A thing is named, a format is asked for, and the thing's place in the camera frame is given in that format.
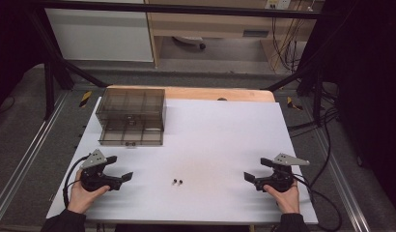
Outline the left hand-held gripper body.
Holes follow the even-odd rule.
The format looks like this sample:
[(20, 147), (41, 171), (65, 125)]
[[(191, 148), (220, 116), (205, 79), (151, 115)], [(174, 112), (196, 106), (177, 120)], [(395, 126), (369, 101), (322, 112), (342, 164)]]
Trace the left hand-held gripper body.
[(103, 186), (110, 186), (111, 190), (119, 190), (122, 185), (122, 179), (119, 177), (112, 177), (103, 173), (104, 168), (107, 166), (107, 157), (96, 149), (90, 153), (88, 158), (85, 159), (80, 166), (81, 184), (87, 191), (95, 191)]

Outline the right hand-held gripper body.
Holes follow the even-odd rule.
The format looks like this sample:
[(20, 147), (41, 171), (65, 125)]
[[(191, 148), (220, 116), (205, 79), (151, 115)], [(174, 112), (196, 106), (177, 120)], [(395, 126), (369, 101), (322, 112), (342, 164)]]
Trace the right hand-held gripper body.
[(291, 183), (294, 181), (292, 166), (293, 165), (309, 165), (308, 160), (299, 159), (286, 154), (279, 154), (274, 159), (275, 163), (273, 173), (269, 177), (255, 178), (254, 186), (256, 190), (264, 190), (264, 185), (272, 186), (274, 189), (285, 192), (290, 188)]

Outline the transparent grey drawer organizer box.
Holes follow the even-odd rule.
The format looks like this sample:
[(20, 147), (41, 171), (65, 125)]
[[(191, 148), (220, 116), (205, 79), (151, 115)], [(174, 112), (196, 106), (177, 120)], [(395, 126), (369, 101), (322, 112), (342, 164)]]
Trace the transparent grey drawer organizer box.
[(97, 107), (104, 146), (160, 146), (166, 118), (164, 89), (107, 88)]

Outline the person's right hand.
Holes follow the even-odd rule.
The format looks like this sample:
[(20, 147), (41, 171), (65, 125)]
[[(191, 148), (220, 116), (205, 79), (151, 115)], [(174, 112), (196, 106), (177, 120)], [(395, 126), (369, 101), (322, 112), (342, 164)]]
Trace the person's right hand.
[(264, 190), (275, 199), (282, 214), (300, 213), (297, 181), (293, 181), (285, 192), (280, 192), (269, 185), (264, 185)]

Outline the person's left hand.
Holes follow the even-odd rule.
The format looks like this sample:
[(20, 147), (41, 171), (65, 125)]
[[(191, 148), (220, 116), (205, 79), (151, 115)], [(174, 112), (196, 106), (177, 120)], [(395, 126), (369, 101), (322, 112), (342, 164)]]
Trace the person's left hand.
[(76, 172), (74, 184), (71, 187), (71, 200), (68, 210), (78, 214), (85, 214), (97, 198), (110, 190), (110, 186), (103, 186), (95, 191), (87, 191), (81, 185), (81, 172), (81, 169)]

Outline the white board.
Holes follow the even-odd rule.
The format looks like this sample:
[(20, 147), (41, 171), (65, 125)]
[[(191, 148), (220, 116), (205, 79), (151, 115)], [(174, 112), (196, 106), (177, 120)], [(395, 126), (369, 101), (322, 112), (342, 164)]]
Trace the white board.
[[(92, 222), (267, 224), (280, 219), (268, 194), (243, 173), (271, 175), (261, 158), (294, 148), (276, 102), (167, 101), (163, 144), (103, 146), (117, 161), (105, 174), (132, 179), (109, 191), (87, 212)], [(183, 180), (173, 185), (173, 180)]]

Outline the yellow black striped tape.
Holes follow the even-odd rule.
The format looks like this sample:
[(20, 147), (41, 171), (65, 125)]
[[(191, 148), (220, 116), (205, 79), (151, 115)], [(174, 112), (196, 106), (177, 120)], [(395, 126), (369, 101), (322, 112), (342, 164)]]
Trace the yellow black striped tape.
[(292, 98), (290, 97), (287, 97), (287, 106), (296, 110), (303, 110), (303, 107), (301, 105), (294, 104)]
[(82, 97), (82, 99), (81, 99), (81, 101), (80, 101), (79, 107), (85, 107), (86, 104), (87, 104), (87, 102), (88, 102), (88, 100), (89, 100), (89, 98), (91, 97), (91, 95), (92, 95), (92, 91), (87, 91), (87, 92), (83, 95), (83, 97)]

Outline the black curtain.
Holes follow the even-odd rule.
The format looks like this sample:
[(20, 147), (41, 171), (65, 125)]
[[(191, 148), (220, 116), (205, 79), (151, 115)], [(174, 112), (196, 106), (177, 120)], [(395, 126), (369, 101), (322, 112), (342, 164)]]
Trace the black curtain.
[(23, 0), (0, 0), (0, 106), (36, 64), (33, 45)]
[(396, 0), (359, 0), (325, 72), (352, 142), (396, 210)]

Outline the white cabinet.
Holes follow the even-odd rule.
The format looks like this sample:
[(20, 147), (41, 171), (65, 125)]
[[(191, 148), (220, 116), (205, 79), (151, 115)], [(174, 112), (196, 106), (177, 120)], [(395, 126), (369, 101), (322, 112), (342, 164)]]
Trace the white cabinet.
[(66, 59), (154, 60), (145, 14), (46, 9)]

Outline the office chair base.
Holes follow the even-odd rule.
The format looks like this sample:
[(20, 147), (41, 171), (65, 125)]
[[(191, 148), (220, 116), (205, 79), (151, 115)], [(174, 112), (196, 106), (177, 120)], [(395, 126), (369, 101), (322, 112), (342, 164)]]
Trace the office chair base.
[(204, 40), (201, 37), (175, 37), (175, 40), (185, 44), (197, 45), (201, 50), (206, 48)]

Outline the light wooden desk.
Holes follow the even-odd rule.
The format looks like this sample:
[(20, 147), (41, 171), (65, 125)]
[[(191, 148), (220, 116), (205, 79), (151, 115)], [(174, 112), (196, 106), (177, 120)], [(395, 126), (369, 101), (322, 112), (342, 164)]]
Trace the light wooden desk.
[[(144, 0), (147, 4), (191, 5), (240, 9), (266, 9), (267, 0)], [(308, 12), (312, 0), (291, 0), (287, 10)], [(314, 19), (261, 18), (207, 14), (148, 13), (151, 36), (250, 38), (261, 42), (273, 71), (283, 67), (284, 52), (292, 44), (307, 42)]]

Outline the white power strip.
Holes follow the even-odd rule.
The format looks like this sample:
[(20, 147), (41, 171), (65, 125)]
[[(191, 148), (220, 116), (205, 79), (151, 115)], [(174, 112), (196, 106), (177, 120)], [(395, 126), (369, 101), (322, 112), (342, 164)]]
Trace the white power strip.
[(291, 0), (267, 0), (265, 8), (273, 10), (287, 10), (291, 4)]

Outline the aluminium floor rail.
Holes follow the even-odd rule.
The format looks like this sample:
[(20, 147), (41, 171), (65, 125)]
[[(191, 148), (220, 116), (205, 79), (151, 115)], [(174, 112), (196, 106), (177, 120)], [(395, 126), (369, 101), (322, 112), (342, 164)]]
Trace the aluminium floor rail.
[(317, 129), (316, 136), (319, 140), (323, 156), (330, 156), (328, 159), (328, 169), (336, 186), (342, 203), (348, 213), (349, 219), (354, 227), (355, 232), (370, 232), (370, 226), (363, 215), (357, 200), (354, 196), (351, 186), (346, 176), (343, 174), (334, 154), (330, 151), (329, 139), (325, 135), (324, 129)]
[(11, 204), (14, 195), (16, 194), (19, 186), (21, 185), (26, 173), (30, 169), (30, 166), (34, 162), (49, 132), (51, 131), (53, 125), (58, 119), (59, 114), (65, 105), (66, 98), (69, 94), (69, 91), (63, 91), (57, 98), (54, 111), (50, 114), (49, 118), (44, 120), (41, 124), (40, 129), (35, 134), (33, 141), (29, 144), (28, 149), (24, 153), (21, 161), (18, 163), (10, 180), (0, 193), (0, 215), (4, 215), (9, 205)]

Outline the black metal frame stand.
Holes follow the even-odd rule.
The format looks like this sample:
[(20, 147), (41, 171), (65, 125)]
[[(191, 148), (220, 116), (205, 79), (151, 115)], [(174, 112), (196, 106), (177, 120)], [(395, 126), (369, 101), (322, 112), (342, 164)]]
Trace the black metal frame stand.
[(43, 49), (43, 64), (44, 64), (44, 81), (45, 81), (45, 115), (47, 120), (55, 111), (55, 95), (54, 95), (54, 81), (59, 83), (63, 90), (71, 90), (74, 87), (74, 82), (71, 78), (70, 72), (73, 72), (85, 80), (95, 84), (100, 88), (108, 86), (90, 74), (82, 71), (73, 63), (66, 60), (61, 52), (51, 25), (45, 26), (47, 16), (44, 10), (35, 8), (27, 8), (25, 14), (32, 24), (33, 29), (40, 38), (40, 45)]
[(329, 34), (330, 22), (327, 19), (318, 19), (303, 50), (297, 70), (283, 80), (266, 87), (266, 90), (273, 92), (296, 79), (300, 79), (297, 94), (306, 96), (310, 92), (314, 93), (312, 117), (314, 123), (318, 126), (321, 124), (320, 104), (323, 82), (319, 74), (319, 68), (323, 61), (325, 44)]

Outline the black metal frame bar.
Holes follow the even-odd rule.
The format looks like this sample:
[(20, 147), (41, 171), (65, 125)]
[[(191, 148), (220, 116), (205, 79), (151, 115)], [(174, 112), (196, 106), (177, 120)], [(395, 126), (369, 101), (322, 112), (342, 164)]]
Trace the black metal frame bar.
[(135, 3), (92, 2), (92, 1), (68, 1), (68, 0), (32, 0), (32, 3), (43, 8), (63, 9), (63, 10), (184, 14), (184, 15), (234, 15), (234, 16), (299, 18), (299, 19), (319, 19), (325, 17), (325, 15), (322, 13), (312, 13), (312, 12), (239, 9), (239, 8), (208, 7), (208, 6), (135, 4)]

